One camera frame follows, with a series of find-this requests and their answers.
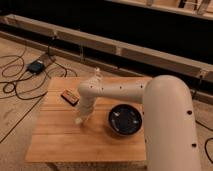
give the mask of wooden table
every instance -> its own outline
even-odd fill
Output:
[[[32,135],[27,162],[125,162],[144,161],[143,128],[133,136],[121,137],[107,123],[112,107],[127,103],[141,111],[141,105],[107,98],[98,98],[89,120],[79,126],[74,123],[76,108],[64,101],[65,89],[77,96],[77,86],[87,78],[53,78],[41,107]],[[106,82],[131,82],[150,78],[106,77]]]

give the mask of black wall panel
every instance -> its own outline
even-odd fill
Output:
[[[104,0],[0,0],[0,9],[213,64],[213,21]]]

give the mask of power strip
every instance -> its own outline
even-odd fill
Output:
[[[38,59],[27,66],[27,71],[31,72],[32,74],[38,75],[49,65],[51,65],[55,60],[56,59],[54,56],[50,56],[47,53],[44,53]]]

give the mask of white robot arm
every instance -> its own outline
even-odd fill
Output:
[[[149,171],[201,171],[191,94],[180,79],[159,76],[148,82],[102,84],[96,69],[78,91],[77,124],[92,113],[97,97],[143,104]]]

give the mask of black bowl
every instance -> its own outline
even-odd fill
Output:
[[[108,121],[112,129],[121,135],[132,135],[142,126],[140,112],[128,104],[120,104],[112,108]]]

